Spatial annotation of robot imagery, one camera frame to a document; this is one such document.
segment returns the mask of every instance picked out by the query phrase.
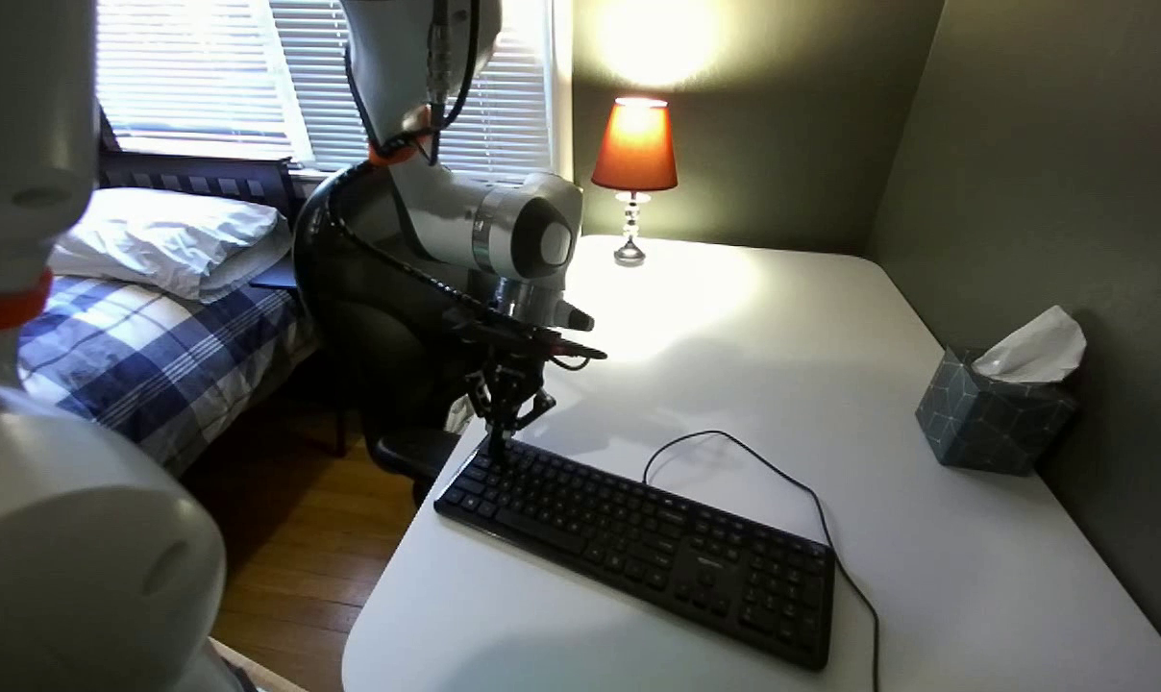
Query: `black keyboard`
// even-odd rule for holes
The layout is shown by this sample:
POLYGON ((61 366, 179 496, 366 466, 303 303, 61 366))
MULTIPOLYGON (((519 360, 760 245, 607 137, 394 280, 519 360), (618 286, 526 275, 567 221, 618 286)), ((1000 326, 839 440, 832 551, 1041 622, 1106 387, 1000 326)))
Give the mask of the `black keyboard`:
POLYGON ((827 548, 535 446, 504 451, 480 451, 435 512, 791 664, 827 664, 827 548))

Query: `lamp light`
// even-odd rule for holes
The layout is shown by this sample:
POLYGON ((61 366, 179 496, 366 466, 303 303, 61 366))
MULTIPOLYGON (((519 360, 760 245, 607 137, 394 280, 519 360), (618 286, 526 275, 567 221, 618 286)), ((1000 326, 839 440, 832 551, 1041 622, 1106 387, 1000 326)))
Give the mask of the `lamp light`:
POLYGON ((639 191, 678 186, 674 167, 674 117, 657 98, 618 98, 607 118, 604 146, 596 149, 594 180, 626 191, 618 267, 641 267, 639 245, 639 191))

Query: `blue plaid bedding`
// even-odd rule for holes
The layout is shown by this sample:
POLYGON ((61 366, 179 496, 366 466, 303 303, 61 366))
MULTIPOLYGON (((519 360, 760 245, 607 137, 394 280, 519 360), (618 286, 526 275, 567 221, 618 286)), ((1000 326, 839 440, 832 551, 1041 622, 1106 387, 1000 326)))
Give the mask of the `blue plaid bedding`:
POLYGON ((285 289, 180 303, 144 286, 57 276, 20 334, 20 371, 34 401, 97 419, 186 473, 252 404, 302 317, 285 289))

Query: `lamp shade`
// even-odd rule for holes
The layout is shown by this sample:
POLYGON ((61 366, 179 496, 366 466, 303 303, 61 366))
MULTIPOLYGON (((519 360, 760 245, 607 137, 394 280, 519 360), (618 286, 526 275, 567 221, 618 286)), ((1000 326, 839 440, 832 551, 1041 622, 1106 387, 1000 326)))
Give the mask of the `lamp shade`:
POLYGON ((678 186, 674 117, 667 99, 616 99, 594 180, 622 191, 657 191, 678 186))

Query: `desk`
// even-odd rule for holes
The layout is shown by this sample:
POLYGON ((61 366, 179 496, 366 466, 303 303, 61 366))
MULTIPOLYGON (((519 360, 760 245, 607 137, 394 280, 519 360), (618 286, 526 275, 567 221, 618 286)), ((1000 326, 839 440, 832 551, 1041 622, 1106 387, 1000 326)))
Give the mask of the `desk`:
MULTIPOLYGON (((885 692, 1161 692, 1161 639, 1033 477, 945 469, 917 404, 940 341, 859 259, 584 237, 568 300, 610 360, 551 375, 525 441, 639 477, 674 436, 724 426, 803 477, 885 618, 885 692)), ((469 462, 463 436, 439 496, 469 462)), ((663 458, 671 492, 818 537, 809 496, 728 441, 663 458)), ((348 641, 348 687, 712 692, 868 687, 868 614, 839 585, 803 672, 435 514, 414 514, 348 641)))

